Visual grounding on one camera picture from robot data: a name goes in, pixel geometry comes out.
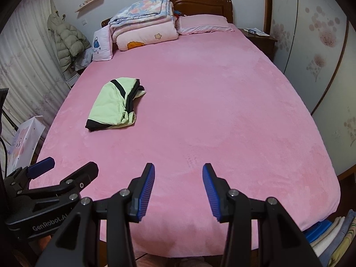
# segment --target white curtain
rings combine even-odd
[[[4,110],[18,126],[42,115],[46,136],[69,93],[60,71],[47,19],[50,0],[22,0],[0,34],[0,88],[9,88]],[[1,137],[9,147],[15,131],[2,116]],[[1,165],[4,150],[1,147]]]

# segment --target pink bedsheet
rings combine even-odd
[[[278,198],[303,230],[325,219],[340,189],[316,125],[285,76],[235,30],[180,36],[91,63],[40,153],[56,167],[31,187],[57,184],[94,161],[99,176],[81,194],[103,199],[154,163],[147,215],[131,224],[131,234],[136,251],[167,257],[223,253],[227,224],[212,216],[206,162],[247,196]],[[136,123],[90,133],[85,123],[101,87],[123,76],[139,78],[147,91],[136,102]]]

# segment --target plastic bag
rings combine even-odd
[[[44,129],[42,115],[34,116],[18,127],[14,141],[8,151],[7,175],[10,175],[19,167],[30,165],[34,150]]]
[[[93,56],[91,48],[86,49],[78,58],[74,61],[74,69],[76,71],[88,67]]]

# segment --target nightstand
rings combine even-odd
[[[257,46],[270,60],[273,59],[275,53],[275,43],[277,40],[271,36],[258,36],[256,34],[251,34],[243,29],[239,29],[245,37],[250,40],[253,44]]]

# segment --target beige puffer coat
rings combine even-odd
[[[64,72],[72,64],[72,58],[91,47],[90,43],[76,27],[65,23],[58,14],[49,15],[47,26],[55,35],[57,57]]]

